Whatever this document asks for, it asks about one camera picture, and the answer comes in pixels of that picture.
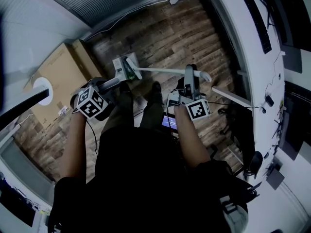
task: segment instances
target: keyboard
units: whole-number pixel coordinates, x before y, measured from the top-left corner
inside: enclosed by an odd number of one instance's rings
[[[264,25],[264,22],[262,20],[259,9],[254,0],[244,0],[244,2],[246,3],[246,6],[249,12],[251,13],[251,16],[253,18],[254,24],[258,32],[259,39],[261,41],[262,50],[264,54],[266,54],[270,52],[272,48],[271,48],[269,35],[267,32],[266,26]]]

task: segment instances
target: black shirt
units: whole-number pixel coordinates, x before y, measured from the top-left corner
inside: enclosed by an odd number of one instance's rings
[[[219,198],[227,186],[222,162],[187,170],[171,136],[115,127],[100,139],[95,178],[62,178],[49,219],[62,232],[185,229],[228,231]]]

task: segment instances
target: cardboard box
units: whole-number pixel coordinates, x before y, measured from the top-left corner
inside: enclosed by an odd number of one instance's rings
[[[36,118],[46,129],[70,108],[72,94],[90,80],[91,75],[73,48],[63,43],[43,62],[25,90],[31,90],[39,77],[48,79],[53,87],[53,99],[50,104],[46,106],[36,104],[32,107]]]
[[[99,66],[95,57],[87,50],[82,41],[79,39],[74,41],[72,48],[92,78],[105,77],[103,69]]]

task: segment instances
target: black and white marker cube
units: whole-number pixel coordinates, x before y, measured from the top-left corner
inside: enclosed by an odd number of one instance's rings
[[[186,104],[189,116],[192,121],[205,118],[210,115],[208,102],[205,99],[200,99]]]
[[[90,86],[79,93],[77,109],[88,119],[92,119],[102,112],[108,103]]]

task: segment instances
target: round white object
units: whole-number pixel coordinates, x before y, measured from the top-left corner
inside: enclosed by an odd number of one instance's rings
[[[52,88],[50,81],[44,77],[37,78],[34,82],[33,87],[36,88],[36,87],[41,86],[41,85],[49,89],[49,96],[47,98],[45,98],[44,100],[41,100],[38,104],[46,106],[52,102],[53,88]]]

